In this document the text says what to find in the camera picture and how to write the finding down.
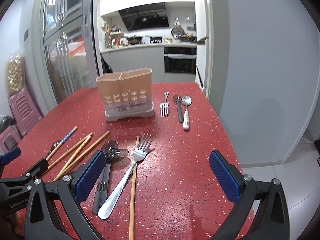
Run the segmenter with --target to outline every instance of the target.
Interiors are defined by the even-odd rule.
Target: pink stool
[[[25,88],[10,97],[9,105],[13,117],[17,121],[17,127],[23,137],[42,119],[41,114]]]
[[[4,153],[11,150],[11,149],[8,149],[7,146],[5,145],[5,141],[9,137],[12,137],[17,142],[17,144],[21,141],[20,136],[16,133],[13,127],[9,126],[0,134],[0,148],[3,150]]]

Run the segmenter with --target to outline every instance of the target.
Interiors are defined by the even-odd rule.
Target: oven door
[[[164,48],[164,72],[196,74],[195,48]]]

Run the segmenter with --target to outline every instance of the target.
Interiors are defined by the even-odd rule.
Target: speckled tabletop
[[[230,213],[233,203],[226,199],[209,167],[208,157],[210,152],[218,149],[231,164],[240,168],[236,154],[217,114],[196,83],[156,83],[152,89],[154,116],[113,123],[106,122],[96,88],[77,90],[50,111],[21,141],[21,156],[4,169],[3,178],[20,176],[45,156],[54,141],[62,139],[77,125],[78,130],[49,163],[90,132],[94,133],[93,142],[110,130],[111,135],[105,141],[115,139],[121,148],[129,150],[128,158],[111,168],[108,190],[111,192],[131,162],[136,136],[149,132],[155,137],[153,151],[137,171],[135,239],[209,239]],[[169,92],[169,115],[166,118],[161,117],[159,112],[165,91]],[[188,108],[189,131],[184,131],[178,121],[177,108],[172,99],[174,94],[192,98],[192,105]],[[43,177],[44,181],[51,181],[64,164],[63,161],[52,168]],[[129,238],[130,191],[131,179],[107,220],[101,220],[92,213],[94,189],[87,201],[80,204],[105,239]],[[76,237],[59,202],[57,208],[68,233]],[[252,219],[253,212],[250,212],[238,237],[247,232]]]

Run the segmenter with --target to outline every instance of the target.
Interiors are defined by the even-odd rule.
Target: wooden chopstick
[[[57,181],[60,179],[64,174],[69,172],[75,165],[81,161],[85,155],[91,152],[99,143],[101,143],[105,138],[110,135],[110,131],[107,131],[104,135],[102,135],[98,140],[96,140],[88,149],[86,149],[82,154],[80,154],[64,171],[60,172],[60,176],[57,176],[53,181]]]
[[[137,136],[136,146],[139,143],[139,136]],[[136,179],[137,179],[137,164],[133,167],[132,172],[132,185],[131,185],[131,197],[130,197],[130,216],[129,216],[129,240],[133,240],[133,227],[134,227],[134,197],[136,195]]]
[[[74,154],[70,157],[70,159],[67,161],[67,163],[63,166],[63,168],[61,169],[61,171],[58,173],[57,177],[61,175],[61,172],[63,172],[64,169],[66,169],[70,163],[77,157],[77,155],[79,154],[79,152],[82,151],[82,149],[84,148],[84,146],[91,140],[91,136],[89,135],[84,142],[78,147],[78,149],[74,152]]]
[[[54,167],[58,162],[60,162],[62,159],[64,159],[64,157],[66,157],[67,155],[69,155],[69,153],[71,153],[74,149],[76,149],[77,147],[79,147],[80,144],[82,144],[84,142],[84,140],[88,137],[88,136],[92,136],[92,133],[89,133],[86,137],[84,137],[83,139],[81,139],[80,141],[78,141],[75,145],[73,145],[69,150],[67,150],[64,154],[62,154],[57,160],[55,160],[53,163],[51,163],[48,167],[48,169],[44,172],[44,174],[46,174],[52,167]]]
[[[75,126],[75,127],[62,139],[62,141],[57,145],[57,147],[55,147],[55,148],[53,149],[53,151],[49,154],[49,156],[46,157],[46,160],[47,160],[47,161],[50,160],[50,158],[56,153],[56,151],[59,150],[59,148],[62,146],[62,144],[64,144],[65,141],[68,140],[69,137],[70,137],[71,135],[73,135],[73,133],[74,133],[77,129],[78,129],[78,127]]]

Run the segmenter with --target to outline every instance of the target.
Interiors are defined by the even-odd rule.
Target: utensil holder
[[[107,73],[96,79],[108,122],[154,114],[151,68]]]

